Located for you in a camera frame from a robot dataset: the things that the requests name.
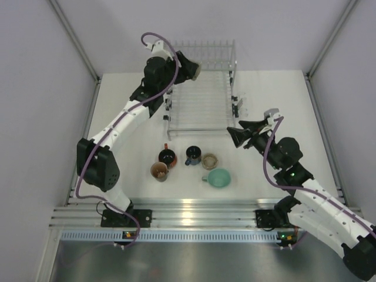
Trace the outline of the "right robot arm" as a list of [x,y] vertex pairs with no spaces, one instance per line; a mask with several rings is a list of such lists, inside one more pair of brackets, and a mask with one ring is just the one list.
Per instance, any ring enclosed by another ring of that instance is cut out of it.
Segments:
[[235,147],[255,148],[263,157],[263,172],[270,165],[277,173],[267,181],[288,196],[274,206],[277,224],[298,226],[334,250],[357,278],[375,276],[375,225],[330,194],[300,163],[303,153],[292,137],[278,142],[275,136],[283,118],[269,122],[241,120],[240,128],[228,127]]

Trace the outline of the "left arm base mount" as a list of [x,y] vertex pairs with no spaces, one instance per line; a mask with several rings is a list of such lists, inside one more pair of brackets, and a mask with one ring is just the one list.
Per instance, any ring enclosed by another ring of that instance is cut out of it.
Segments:
[[[150,209],[136,209],[132,216],[138,221],[141,228],[148,228],[152,222],[152,214]],[[136,223],[129,217],[109,209],[103,211],[100,226],[112,228],[137,227]]]

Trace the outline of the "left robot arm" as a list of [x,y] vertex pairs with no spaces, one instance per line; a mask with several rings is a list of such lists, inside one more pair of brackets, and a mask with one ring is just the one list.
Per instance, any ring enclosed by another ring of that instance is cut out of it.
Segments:
[[164,102],[163,95],[173,85],[196,80],[201,64],[185,57],[182,51],[151,56],[144,67],[140,84],[129,96],[119,114],[90,139],[82,138],[76,147],[78,181],[75,196],[94,198],[114,211],[120,226],[134,219],[132,201],[120,185],[120,169],[115,151],[121,148],[143,122],[150,119]]

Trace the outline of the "teal green cup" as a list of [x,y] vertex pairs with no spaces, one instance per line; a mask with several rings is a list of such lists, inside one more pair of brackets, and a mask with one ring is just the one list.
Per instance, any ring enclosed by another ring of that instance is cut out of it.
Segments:
[[231,183],[231,175],[226,169],[213,169],[207,176],[202,177],[202,181],[215,188],[224,188]]

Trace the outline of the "beige speckled cup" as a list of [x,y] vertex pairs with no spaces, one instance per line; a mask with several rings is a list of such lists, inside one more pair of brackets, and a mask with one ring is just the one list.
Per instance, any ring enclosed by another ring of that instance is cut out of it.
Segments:
[[206,153],[202,156],[201,163],[205,170],[213,170],[218,166],[219,160],[215,154]]

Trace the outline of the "olive grey mug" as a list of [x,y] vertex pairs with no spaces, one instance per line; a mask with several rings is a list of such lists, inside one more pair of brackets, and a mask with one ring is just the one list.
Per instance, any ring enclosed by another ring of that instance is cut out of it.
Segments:
[[200,63],[193,62],[192,78],[191,78],[192,81],[195,81],[198,78],[198,76],[200,75],[201,69],[202,69],[202,65]]

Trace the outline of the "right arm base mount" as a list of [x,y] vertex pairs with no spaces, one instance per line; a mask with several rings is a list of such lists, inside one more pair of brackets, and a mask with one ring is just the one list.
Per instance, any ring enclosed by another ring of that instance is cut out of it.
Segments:
[[287,225],[286,218],[275,210],[256,210],[256,225],[261,229],[275,229]]

